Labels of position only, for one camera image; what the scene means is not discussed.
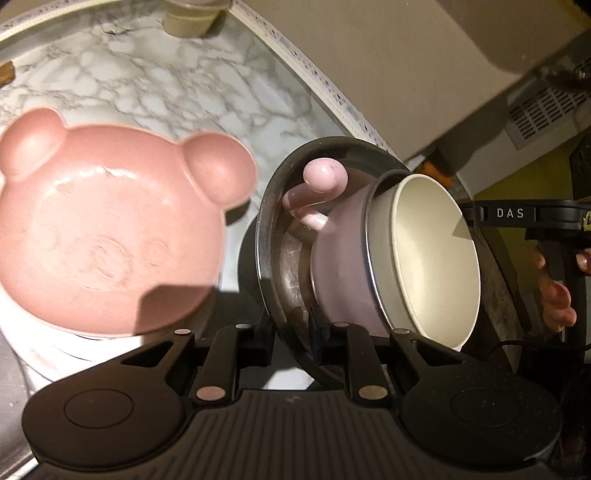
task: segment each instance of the bear ear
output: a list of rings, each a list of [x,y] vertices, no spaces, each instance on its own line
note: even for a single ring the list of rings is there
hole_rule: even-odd
[[[67,129],[51,108],[28,111],[0,137],[0,171],[7,181],[21,180],[49,160],[64,142]]]
[[[182,143],[189,171],[211,201],[223,210],[245,203],[256,189],[258,168],[236,138],[202,132]]]

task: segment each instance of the cable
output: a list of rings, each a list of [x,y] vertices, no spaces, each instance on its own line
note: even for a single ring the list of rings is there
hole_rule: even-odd
[[[540,345],[539,343],[528,342],[527,340],[503,340],[502,342],[497,343],[487,354],[486,360],[490,360],[491,355],[496,352],[499,348],[513,345],[513,346],[527,346],[530,348],[535,348],[538,350],[555,350],[555,351],[562,351],[568,353],[583,353],[587,350],[591,350],[591,343],[588,343],[584,347],[581,348],[572,348],[562,344],[554,344],[554,343],[543,343]]]

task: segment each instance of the pink mug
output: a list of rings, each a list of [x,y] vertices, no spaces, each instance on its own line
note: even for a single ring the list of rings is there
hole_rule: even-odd
[[[344,166],[318,158],[283,207],[318,232],[311,252],[314,296],[332,323],[387,337],[406,328],[460,349],[480,304],[476,248],[461,210],[435,180],[385,173],[328,216],[313,205],[340,196]]]

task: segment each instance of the plastic container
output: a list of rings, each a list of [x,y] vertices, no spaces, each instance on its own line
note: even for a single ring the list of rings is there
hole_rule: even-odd
[[[203,37],[231,0],[166,0],[162,25],[169,35],[180,38]]]

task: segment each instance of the wall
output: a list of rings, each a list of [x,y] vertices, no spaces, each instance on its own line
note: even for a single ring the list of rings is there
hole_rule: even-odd
[[[48,4],[51,0],[12,0],[8,5],[0,10],[0,23],[16,17],[28,10]]]
[[[428,146],[584,22],[556,0],[246,0],[310,57],[401,159]]]

